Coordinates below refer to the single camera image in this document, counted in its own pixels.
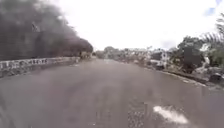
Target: vegetation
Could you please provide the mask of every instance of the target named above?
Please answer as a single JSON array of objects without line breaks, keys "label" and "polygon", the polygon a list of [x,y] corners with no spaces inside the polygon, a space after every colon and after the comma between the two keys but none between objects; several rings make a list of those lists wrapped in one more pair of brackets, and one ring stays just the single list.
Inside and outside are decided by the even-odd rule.
[{"label": "vegetation", "polygon": [[171,61],[181,67],[185,73],[192,73],[194,69],[201,67],[204,61],[200,51],[203,41],[195,37],[185,37],[178,45],[178,49],[172,51]]},{"label": "vegetation", "polygon": [[1,0],[0,33],[0,60],[78,56],[93,50],[46,1]]}]

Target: railing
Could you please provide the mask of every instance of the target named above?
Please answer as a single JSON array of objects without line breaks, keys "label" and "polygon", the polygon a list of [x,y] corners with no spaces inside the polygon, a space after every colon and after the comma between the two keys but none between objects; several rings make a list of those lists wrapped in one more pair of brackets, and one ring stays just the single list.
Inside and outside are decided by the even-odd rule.
[{"label": "railing", "polygon": [[30,72],[37,69],[78,63],[79,57],[58,57],[0,61],[0,78]]}]

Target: low wall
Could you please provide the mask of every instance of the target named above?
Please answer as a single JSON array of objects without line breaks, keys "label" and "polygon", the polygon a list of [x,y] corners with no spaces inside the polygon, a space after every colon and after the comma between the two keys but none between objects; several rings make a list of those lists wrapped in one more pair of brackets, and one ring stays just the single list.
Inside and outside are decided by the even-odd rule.
[{"label": "low wall", "polygon": [[58,57],[0,61],[0,78],[5,76],[23,74],[37,69],[78,63],[79,61],[79,57]]}]

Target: white sky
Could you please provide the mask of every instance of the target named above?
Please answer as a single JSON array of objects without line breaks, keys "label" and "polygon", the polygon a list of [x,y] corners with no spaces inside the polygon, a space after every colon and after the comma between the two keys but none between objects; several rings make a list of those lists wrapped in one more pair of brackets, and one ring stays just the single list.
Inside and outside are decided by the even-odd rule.
[{"label": "white sky", "polygon": [[[170,48],[214,31],[217,0],[57,0],[69,24],[96,49]],[[215,8],[214,14],[205,15]]]}]

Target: green tree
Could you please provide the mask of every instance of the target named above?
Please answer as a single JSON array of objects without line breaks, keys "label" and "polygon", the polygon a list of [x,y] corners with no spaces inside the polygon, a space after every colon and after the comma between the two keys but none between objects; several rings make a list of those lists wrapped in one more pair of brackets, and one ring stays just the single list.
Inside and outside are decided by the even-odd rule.
[{"label": "green tree", "polygon": [[195,37],[186,36],[178,45],[177,50],[173,50],[170,55],[171,61],[180,66],[182,71],[192,73],[194,69],[202,66],[204,61],[200,48],[203,41]]},{"label": "green tree", "polygon": [[210,65],[215,67],[224,66],[224,14],[217,19],[217,33],[206,34],[204,42],[208,45],[207,54]]}]

